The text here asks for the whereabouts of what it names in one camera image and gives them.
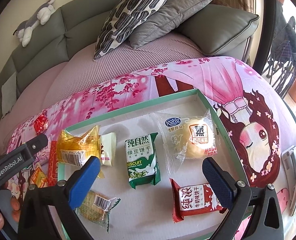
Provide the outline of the green clear pastry packet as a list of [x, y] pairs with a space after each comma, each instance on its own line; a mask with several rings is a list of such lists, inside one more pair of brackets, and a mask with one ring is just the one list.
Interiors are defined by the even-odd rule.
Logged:
[[88, 221], [97, 224], [109, 232], [110, 213], [121, 199], [117, 197], [108, 197], [102, 193], [89, 191], [82, 204], [75, 209], [75, 213]]

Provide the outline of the orange yellow snack packet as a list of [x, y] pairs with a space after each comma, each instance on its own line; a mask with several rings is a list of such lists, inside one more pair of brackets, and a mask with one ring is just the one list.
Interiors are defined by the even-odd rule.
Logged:
[[38, 188], [44, 188], [48, 185], [48, 179], [42, 169], [38, 166], [30, 177], [30, 184], [35, 184]]

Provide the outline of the red gold cake packet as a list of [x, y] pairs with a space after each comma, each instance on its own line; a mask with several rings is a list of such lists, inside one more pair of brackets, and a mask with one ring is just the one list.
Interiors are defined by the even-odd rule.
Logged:
[[58, 181], [58, 159], [57, 159], [57, 141], [51, 142], [48, 173], [47, 173], [47, 185], [55, 186]]

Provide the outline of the red triangular snack packet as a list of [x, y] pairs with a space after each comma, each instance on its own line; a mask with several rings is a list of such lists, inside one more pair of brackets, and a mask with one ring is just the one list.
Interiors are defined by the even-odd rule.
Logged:
[[36, 135], [44, 133], [48, 128], [48, 124], [49, 121], [45, 115], [41, 114], [37, 116], [36, 120], [34, 120], [33, 122], [33, 127], [36, 132]]

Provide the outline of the red milk biscuit pack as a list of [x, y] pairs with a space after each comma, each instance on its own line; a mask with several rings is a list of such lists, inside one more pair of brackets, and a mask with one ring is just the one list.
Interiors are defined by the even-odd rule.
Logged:
[[219, 202], [210, 184], [181, 187], [172, 178], [170, 183], [173, 195], [172, 219], [175, 223], [183, 221], [187, 216], [214, 211], [224, 213], [227, 210]]

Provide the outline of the yellow transparent cake packet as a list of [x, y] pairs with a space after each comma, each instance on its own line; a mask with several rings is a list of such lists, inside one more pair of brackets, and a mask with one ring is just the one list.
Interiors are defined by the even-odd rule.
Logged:
[[62, 130], [57, 141], [57, 159], [60, 163], [83, 167], [90, 157], [99, 159], [101, 166], [101, 146], [99, 125], [95, 125], [81, 136], [73, 136]]

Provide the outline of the cream pastry packet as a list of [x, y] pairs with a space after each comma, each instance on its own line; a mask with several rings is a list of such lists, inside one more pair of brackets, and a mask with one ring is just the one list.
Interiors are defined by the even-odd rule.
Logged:
[[101, 164], [112, 167], [117, 148], [117, 135], [114, 132], [100, 136]]

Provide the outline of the clear steamed cake packet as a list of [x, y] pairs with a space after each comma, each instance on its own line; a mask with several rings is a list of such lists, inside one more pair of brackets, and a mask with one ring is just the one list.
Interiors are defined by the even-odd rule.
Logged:
[[152, 116], [161, 132], [169, 175], [177, 172], [185, 160], [217, 154], [216, 125], [210, 110], [204, 115], [154, 112]]

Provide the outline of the green mung bean biscuit pack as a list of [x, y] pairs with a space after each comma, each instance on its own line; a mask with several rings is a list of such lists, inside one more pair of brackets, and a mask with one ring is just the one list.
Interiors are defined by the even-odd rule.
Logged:
[[157, 135], [155, 132], [125, 141], [128, 182], [133, 189], [144, 184], [157, 185], [161, 181], [155, 147]]

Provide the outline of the pink swiss roll packet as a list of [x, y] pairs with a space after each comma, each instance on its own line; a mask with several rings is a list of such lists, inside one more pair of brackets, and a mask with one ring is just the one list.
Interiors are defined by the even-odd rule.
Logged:
[[33, 165], [44, 165], [49, 161], [49, 156], [50, 156], [50, 148], [49, 146], [46, 146], [44, 149], [42, 149], [41, 151], [39, 151], [36, 154], [36, 159], [33, 162]]

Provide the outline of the light grey small cushion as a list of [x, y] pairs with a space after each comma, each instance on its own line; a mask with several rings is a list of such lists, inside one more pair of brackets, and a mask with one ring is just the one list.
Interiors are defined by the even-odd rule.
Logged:
[[8, 114], [17, 101], [17, 73], [13, 73], [1, 87], [2, 116]]

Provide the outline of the pink cartoon tablecloth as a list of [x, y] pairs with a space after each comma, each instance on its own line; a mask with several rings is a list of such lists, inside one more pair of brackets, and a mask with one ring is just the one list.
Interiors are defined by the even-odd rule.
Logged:
[[296, 119], [275, 90], [250, 66], [228, 56], [178, 60], [95, 81], [78, 79], [70, 64], [60, 80], [45, 72], [18, 99], [9, 117], [22, 118], [8, 149], [36, 135], [39, 116], [48, 120], [46, 135], [135, 103], [193, 88], [208, 100], [222, 121], [252, 185], [276, 182], [286, 239], [296, 236], [282, 153], [296, 146]]

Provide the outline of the teal white cardboard tray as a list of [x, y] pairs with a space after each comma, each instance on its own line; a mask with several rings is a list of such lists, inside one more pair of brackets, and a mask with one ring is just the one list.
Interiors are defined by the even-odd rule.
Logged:
[[112, 166], [102, 166], [104, 177], [92, 190], [119, 203], [103, 228], [81, 218], [93, 239], [209, 239], [224, 219], [219, 211], [185, 217], [174, 222], [171, 180], [180, 186], [206, 183], [202, 160], [180, 162], [173, 174], [166, 168], [166, 153], [155, 113], [172, 116], [203, 116], [212, 112], [208, 100], [197, 89], [186, 90], [137, 103], [79, 122], [66, 130], [74, 136], [99, 126], [104, 135], [117, 135]]

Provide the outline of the pink sofa seat cover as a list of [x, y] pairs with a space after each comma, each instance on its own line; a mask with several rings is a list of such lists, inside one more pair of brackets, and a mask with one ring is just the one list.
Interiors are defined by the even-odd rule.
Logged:
[[177, 33], [168, 33], [137, 49], [125, 42], [96, 61], [94, 47], [91, 44], [70, 61], [43, 72], [21, 92], [10, 113], [2, 116], [0, 111], [0, 155], [5, 154], [20, 124], [74, 93], [146, 67], [203, 56], [194, 42]]

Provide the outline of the grey white plush toy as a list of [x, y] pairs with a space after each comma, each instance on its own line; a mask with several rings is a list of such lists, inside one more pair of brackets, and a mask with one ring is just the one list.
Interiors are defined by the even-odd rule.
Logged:
[[45, 25], [55, 12], [55, 7], [52, 5], [54, 1], [48, 0], [42, 4], [28, 20], [21, 22], [17, 26], [13, 35], [19, 39], [22, 47], [26, 47], [30, 43], [34, 29], [39, 25]]

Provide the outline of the grey green sofa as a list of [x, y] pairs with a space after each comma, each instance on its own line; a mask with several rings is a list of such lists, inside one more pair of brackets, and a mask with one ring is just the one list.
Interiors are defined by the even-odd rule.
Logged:
[[113, 69], [110, 56], [128, 41], [133, 49], [178, 30], [207, 56], [228, 55], [253, 35], [259, 17], [217, 0], [47, 0], [14, 35], [19, 40], [0, 73], [0, 98], [18, 97], [48, 69], [95, 44], [94, 60]]

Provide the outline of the black folding chair outside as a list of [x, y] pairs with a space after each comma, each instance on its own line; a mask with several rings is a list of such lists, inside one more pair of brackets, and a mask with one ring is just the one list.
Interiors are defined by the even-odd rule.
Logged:
[[296, 6], [291, 0], [276, 0], [275, 28], [263, 76], [281, 98], [296, 80]]

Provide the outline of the grey pillow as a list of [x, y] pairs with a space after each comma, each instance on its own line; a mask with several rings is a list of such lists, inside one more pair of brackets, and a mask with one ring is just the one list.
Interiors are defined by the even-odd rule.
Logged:
[[142, 47], [172, 30], [202, 10], [212, 0], [167, 0], [166, 3], [147, 20], [136, 27], [128, 40], [133, 49]]

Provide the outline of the black white patterned pillow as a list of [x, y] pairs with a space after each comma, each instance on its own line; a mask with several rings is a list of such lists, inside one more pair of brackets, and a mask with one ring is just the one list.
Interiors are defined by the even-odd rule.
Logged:
[[120, 46], [149, 16], [167, 0], [120, 0], [109, 13], [98, 35], [94, 60]]

